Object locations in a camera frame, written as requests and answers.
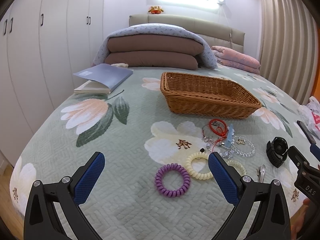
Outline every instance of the human hand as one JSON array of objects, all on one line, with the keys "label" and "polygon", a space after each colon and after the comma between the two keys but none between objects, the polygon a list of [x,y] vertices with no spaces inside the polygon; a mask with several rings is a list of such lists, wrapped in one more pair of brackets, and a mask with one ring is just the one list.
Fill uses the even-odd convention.
[{"label": "human hand", "polygon": [[291,240],[297,239],[297,234],[300,232],[304,218],[308,209],[308,206],[310,204],[310,199],[306,198],[303,201],[303,206],[299,209],[298,213],[296,213],[296,217],[294,219],[294,222],[291,225]]}]

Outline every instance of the plastic bag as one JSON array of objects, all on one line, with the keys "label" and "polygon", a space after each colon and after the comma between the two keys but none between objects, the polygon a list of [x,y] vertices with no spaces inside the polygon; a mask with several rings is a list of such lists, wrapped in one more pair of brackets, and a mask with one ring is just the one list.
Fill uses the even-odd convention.
[{"label": "plastic bag", "polygon": [[320,103],[315,97],[309,98],[310,103],[307,104],[307,108],[309,108],[313,113],[320,115]]},{"label": "plastic bag", "polygon": [[315,97],[309,101],[306,106],[299,106],[298,112],[308,130],[320,139],[320,103]]}]

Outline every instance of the pink blanket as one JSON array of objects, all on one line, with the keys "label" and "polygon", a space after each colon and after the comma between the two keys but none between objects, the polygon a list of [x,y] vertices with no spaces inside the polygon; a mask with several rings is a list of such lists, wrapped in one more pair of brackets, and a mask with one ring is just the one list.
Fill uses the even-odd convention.
[{"label": "pink blanket", "polygon": [[255,74],[258,74],[258,75],[260,74],[260,71],[259,71],[258,68],[249,67],[249,66],[243,65],[241,63],[234,62],[232,60],[227,60],[227,59],[223,59],[223,58],[219,58],[219,57],[216,57],[216,58],[217,58],[217,61],[221,65],[228,66],[228,67],[233,67],[233,68],[237,68],[237,69],[241,69],[241,70],[244,70],[244,71],[247,71],[247,72],[250,72],[250,73],[255,73]]},{"label": "pink blanket", "polygon": [[216,57],[232,60],[234,62],[238,62],[252,68],[260,68],[260,63],[258,60],[248,55],[237,52],[233,49],[221,46],[212,46],[211,49],[213,50],[213,53]]}]

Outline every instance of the wooden floor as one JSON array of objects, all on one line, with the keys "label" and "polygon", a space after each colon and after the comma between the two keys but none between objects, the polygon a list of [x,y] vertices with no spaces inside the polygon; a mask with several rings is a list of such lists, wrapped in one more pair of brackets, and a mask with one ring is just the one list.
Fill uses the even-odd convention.
[{"label": "wooden floor", "polygon": [[9,182],[13,168],[8,165],[0,175],[0,216],[11,233],[23,240],[23,219],[15,211],[10,198]]}]

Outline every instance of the orange plush toy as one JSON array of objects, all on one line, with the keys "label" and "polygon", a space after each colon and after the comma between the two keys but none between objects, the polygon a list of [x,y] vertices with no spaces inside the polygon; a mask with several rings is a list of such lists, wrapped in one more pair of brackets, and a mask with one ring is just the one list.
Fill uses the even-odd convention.
[{"label": "orange plush toy", "polygon": [[148,12],[151,12],[152,14],[160,14],[163,12],[163,9],[161,6],[150,6]]}]

